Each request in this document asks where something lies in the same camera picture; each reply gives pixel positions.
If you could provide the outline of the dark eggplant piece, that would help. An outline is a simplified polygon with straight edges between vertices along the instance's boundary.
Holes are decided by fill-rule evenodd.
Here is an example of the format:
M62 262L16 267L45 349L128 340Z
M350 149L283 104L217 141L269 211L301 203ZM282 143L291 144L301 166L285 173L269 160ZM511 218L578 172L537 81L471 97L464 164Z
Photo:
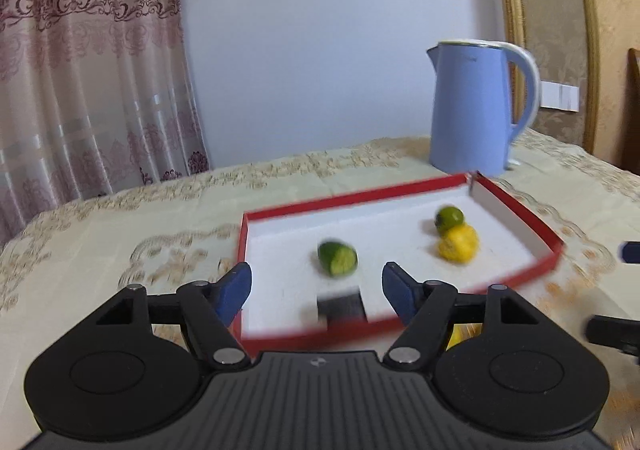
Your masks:
M321 295L316 300L316 306L318 318L326 325L326 329L368 321L359 287Z

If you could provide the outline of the green cucumber piece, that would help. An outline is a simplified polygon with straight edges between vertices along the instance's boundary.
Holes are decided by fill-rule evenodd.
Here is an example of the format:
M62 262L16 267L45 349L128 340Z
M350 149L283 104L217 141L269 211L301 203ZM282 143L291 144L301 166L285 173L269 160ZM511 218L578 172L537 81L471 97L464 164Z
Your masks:
M317 248L320 266L329 277L347 277L358 267L357 252L337 241L322 242Z

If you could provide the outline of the yellow fruit piece large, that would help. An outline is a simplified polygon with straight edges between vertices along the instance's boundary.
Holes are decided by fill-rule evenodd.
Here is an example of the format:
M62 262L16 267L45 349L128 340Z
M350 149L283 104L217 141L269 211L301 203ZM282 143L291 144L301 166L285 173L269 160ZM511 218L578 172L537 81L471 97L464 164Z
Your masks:
M480 238L476 230L464 223L447 230L437 244L437 251L442 259L465 265L477 255L480 249Z

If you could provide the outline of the green tomato back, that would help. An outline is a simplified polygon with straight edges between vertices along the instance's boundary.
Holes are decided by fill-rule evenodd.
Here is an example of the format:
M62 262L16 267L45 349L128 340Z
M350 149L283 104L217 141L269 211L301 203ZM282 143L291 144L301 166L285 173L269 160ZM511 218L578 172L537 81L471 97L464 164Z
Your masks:
M458 225L463 225L465 217L463 211L455 206L444 206L437 210L434 225L437 233L443 236L446 232Z

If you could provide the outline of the yellow fruit piece small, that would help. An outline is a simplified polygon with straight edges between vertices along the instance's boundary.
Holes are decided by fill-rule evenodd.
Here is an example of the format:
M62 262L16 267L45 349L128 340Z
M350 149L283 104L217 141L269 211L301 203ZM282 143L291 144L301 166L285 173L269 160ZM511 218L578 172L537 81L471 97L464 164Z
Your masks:
M465 340L477 337L482 331L483 326L480 323L455 324L446 349L449 350Z

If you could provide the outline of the red shallow cardboard box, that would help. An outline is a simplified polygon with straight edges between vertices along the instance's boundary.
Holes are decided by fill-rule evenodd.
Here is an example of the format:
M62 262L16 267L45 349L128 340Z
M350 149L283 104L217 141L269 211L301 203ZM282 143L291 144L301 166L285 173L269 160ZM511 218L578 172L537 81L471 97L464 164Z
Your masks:
M454 205L480 238L466 265L437 254L437 210ZM325 241L350 245L358 267L329 277L320 266ZM400 329L381 283L386 262L419 282L441 280L462 293L491 284L519 287L558 266L564 243L515 197L479 173L439 177L249 211L238 258L252 269L252 290L231 324L245 349L310 350ZM326 329L316 300L359 287L368 321Z

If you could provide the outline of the cream embroidered tablecloth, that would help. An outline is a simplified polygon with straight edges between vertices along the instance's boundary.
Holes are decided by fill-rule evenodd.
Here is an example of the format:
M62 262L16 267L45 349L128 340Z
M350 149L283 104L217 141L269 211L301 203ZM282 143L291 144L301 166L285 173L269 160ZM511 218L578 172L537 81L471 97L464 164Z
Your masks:
M639 236L639 179L528 130L498 184L562 237L555 273L526 297L579 333L593 314L637 318L639 269L620 247ZM272 162L219 168L68 203L35 218L1 253L1 444L18 449L38 428L23 394L32 360L110 298L141 281L155 293L213 280L232 266L242 214L427 179L426 138L378 139Z

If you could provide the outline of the blue electric kettle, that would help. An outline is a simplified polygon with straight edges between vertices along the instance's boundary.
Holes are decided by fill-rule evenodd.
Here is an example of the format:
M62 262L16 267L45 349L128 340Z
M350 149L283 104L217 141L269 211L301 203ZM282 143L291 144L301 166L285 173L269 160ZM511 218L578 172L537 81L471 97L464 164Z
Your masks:
M539 110L541 79L533 55L512 43L487 40L442 40L426 54L436 75L430 163L444 173L501 175L509 166L511 144ZM511 65L525 78L525 108L517 123Z

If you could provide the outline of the pink patterned curtain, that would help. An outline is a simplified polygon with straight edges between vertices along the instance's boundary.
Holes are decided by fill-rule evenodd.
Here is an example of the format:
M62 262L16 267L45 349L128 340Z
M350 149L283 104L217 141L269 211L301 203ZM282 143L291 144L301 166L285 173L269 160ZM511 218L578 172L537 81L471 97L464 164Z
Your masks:
M181 0L1 0L1 237L209 167Z

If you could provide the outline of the gold padded headboard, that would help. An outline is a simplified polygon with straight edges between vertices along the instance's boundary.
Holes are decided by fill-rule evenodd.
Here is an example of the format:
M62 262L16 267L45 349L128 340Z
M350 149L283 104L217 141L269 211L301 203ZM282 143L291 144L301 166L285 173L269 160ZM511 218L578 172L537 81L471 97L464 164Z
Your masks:
M509 41L543 80L578 90L576 110L544 98L534 130L639 170L639 0L502 0Z

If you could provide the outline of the white wall switch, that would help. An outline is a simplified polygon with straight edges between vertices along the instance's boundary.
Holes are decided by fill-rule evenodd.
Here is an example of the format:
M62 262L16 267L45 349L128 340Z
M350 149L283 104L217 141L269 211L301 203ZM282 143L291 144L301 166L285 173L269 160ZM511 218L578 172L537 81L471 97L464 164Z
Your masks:
M579 112L579 88L570 84L559 84L553 81L541 83L540 107L561 112Z

